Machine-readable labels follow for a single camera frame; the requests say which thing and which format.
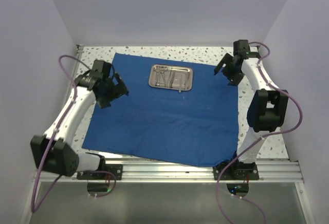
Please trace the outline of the steel instrument tray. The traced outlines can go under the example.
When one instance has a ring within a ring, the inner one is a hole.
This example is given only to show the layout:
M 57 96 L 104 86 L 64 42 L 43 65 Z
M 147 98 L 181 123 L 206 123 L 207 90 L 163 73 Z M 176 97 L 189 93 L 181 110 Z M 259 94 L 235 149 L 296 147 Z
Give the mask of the steel instrument tray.
M 154 64 L 151 68 L 148 84 L 150 87 L 190 91 L 193 85 L 193 69 L 190 67 Z

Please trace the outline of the blue surgical cloth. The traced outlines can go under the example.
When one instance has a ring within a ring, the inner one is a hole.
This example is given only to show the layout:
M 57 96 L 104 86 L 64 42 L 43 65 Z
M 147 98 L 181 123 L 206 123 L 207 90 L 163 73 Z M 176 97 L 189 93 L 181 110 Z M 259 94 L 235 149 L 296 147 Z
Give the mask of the blue surgical cloth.
M 190 67 L 189 91 L 149 85 L 155 64 Z M 238 88 L 213 66 L 115 54 L 129 94 L 94 108 L 83 148 L 192 166 L 216 166 L 237 149 Z

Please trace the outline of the steel forceps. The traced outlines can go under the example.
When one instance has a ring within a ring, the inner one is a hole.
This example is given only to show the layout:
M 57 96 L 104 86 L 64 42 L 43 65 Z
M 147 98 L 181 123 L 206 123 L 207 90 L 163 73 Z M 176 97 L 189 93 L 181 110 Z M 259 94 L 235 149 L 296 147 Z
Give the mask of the steel forceps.
M 180 79 L 179 79 L 179 86 L 178 86 L 179 93 L 182 92 L 182 81 L 183 81 L 183 74 L 180 75 Z

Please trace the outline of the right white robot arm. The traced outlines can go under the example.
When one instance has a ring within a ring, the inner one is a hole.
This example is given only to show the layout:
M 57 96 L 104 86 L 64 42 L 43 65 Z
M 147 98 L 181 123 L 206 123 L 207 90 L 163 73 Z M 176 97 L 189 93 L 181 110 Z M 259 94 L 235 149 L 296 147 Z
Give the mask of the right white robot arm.
M 214 74 L 222 72 L 231 86 L 239 85 L 246 77 L 254 91 L 246 116 L 249 129 L 232 159 L 213 167 L 217 181 L 258 180 L 255 162 L 265 135 L 283 125 L 288 96 L 266 84 L 265 74 L 260 73 L 260 58 L 259 52 L 250 49 L 248 40 L 237 40 L 233 54 L 225 54 L 214 70 Z

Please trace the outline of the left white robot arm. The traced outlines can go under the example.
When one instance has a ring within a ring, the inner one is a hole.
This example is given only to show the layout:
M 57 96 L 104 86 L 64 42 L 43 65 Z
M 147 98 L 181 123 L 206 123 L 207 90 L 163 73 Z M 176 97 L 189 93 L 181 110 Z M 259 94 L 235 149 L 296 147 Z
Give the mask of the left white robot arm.
M 95 179 L 106 175 L 105 159 L 99 154 L 77 153 L 71 147 L 83 117 L 93 103 L 108 108 L 111 102 L 129 91 L 114 66 L 94 60 L 91 69 L 72 82 L 70 96 L 54 123 L 30 142 L 34 162 L 39 172 L 72 176 L 88 171 Z

